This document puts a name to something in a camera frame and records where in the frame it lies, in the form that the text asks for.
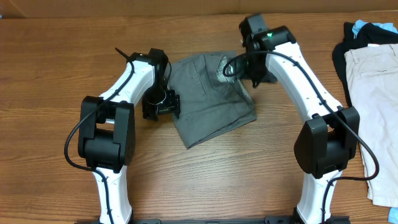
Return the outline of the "grey shorts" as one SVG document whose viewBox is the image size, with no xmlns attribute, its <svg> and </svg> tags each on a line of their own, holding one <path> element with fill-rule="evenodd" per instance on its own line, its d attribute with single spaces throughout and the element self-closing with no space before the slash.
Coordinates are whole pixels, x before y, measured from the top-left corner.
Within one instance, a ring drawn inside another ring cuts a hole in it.
<svg viewBox="0 0 398 224">
<path fill-rule="evenodd" d="M 169 87 L 180 96 L 177 131 L 187 149 L 257 120 L 255 104 L 242 82 L 225 77 L 234 52 L 209 52 L 172 65 Z"/>
</svg>

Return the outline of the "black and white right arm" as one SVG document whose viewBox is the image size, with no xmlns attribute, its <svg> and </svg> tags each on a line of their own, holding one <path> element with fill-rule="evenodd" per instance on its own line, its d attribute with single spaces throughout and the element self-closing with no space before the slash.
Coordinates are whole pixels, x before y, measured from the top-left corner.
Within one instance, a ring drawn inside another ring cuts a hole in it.
<svg viewBox="0 0 398 224">
<path fill-rule="evenodd" d="M 302 194 L 291 217 L 267 217 L 267 223 L 349 223 L 330 212 L 335 186 L 356 154 L 359 114 L 344 108 L 323 87 L 306 63 L 300 46 L 286 26 L 270 29 L 262 16 L 246 17 L 239 25 L 246 49 L 242 78 L 253 87 L 280 82 L 303 123 L 294 154 L 304 172 Z"/>
</svg>

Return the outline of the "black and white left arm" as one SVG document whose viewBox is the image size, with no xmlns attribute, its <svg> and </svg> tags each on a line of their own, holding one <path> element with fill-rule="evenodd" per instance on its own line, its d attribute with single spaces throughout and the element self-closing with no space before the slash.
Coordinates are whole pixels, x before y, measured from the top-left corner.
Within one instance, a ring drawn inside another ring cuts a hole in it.
<svg viewBox="0 0 398 224">
<path fill-rule="evenodd" d="M 167 86 L 164 73 L 171 70 L 160 49 L 126 57 L 126 69 L 100 96 L 81 103 L 78 154 L 93 173 L 99 193 L 98 223 L 132 223 L 127 192 L 127 167 L 136 145 L 134 109 L 142 103 L 144 119 L 180 114 L 180 97 Z"/>
</svg>

